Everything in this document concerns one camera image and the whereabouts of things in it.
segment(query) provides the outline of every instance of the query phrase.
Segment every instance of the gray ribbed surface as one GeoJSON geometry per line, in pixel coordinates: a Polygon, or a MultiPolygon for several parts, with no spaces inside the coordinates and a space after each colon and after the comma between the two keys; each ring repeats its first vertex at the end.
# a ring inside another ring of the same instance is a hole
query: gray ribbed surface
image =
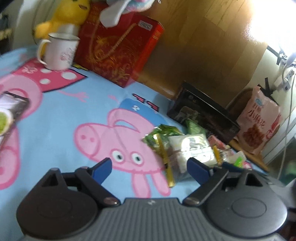
{"type": "MultiPolygon", "coordinates": [[[[220,232],[209,224],[200,209],[182,206],[177,199],[126,199],[117,208],[104,209],[88,230],[63,241],[235,240],[243,239],[220,232]]],[[[277,234],[260,240],[284,241],[277,234]]]]}

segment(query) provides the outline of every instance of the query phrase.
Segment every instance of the peppa pig print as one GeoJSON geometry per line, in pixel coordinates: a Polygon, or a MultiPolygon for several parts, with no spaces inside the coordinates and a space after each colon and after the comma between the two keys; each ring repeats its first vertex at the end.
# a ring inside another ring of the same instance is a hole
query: peppa pig print
{"type": "Polygon", "coordinates": [[[153,128],[154,125],[135,111],[117,108],[109,112],[107,125],[85,123],[78,126],[74,142],[89,159],[99,162],[110,157],[114,169],[130,173],[136,197],[151,197],[147,175],[151,175],[161,195],[169,196],[170,189],[162,173],[160,157],[141,141],[153,128]]]}
{"type": "MultiPolygon", "coordinates": [[[[22,119],[35,112],[42,102],[43,92],[62,89],[85,76],[73,70],[51,71],[45,69],[36,59],[31,59],[16,71],[0,79],[0,93],[9,91],[16,95],[30,99],[29,108],[23,113],[22,119]]],[[[62,94],[77,97],[84,102],[85,93],[62,94]]],[[[19,135],[14,128],[8,140],[0,150],[0,190],[8,188],[16,180],[20,170],[19,135]]]]}

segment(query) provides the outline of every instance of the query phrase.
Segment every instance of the cardboard box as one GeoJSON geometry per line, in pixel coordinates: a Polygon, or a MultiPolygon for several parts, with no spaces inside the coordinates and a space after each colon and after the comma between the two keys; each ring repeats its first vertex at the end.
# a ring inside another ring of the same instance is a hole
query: cardboard box
{"type": "Polygon", "coordinates": [[[100,12],[108,5],[93,3],[79,32],[75,62],[102,77],[126,87],[138,79],[163,32],[162,25],[139,13],[121,16],[117,26],[105,28],[100,12]]]}

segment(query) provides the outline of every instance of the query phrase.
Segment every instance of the blue blanket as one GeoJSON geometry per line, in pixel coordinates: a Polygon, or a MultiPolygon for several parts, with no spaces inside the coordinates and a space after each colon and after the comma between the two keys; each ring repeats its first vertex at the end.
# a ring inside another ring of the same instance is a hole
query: blue blanket
{"type": "Polygon", "coordinates": [[[0,152],[0,241],[22,233],[15,218],[22,198],[52,167],[72,172],[105,157],[113,170],[103,186],[126,197],[178,197],[199,184],[167,187],[162,163],[142,141],[155,126],[176,125],[166,116],[169,100],[134,83],[123,89],[93,72],[49,71],[35,47],[0,57],[0,89],[30,98],[30,108],[0,152]]]}

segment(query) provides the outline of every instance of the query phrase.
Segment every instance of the black box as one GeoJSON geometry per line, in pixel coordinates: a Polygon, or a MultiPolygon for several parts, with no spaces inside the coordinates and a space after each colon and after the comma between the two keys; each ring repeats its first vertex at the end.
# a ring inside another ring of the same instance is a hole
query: black box
{"type": "Polygon", "coordinates": [[[226,144],[240,130],[227,110],[187,82],[182,84],[181,90],[172,101],[168,116],[182,125],[190,118],[226,144]]]}

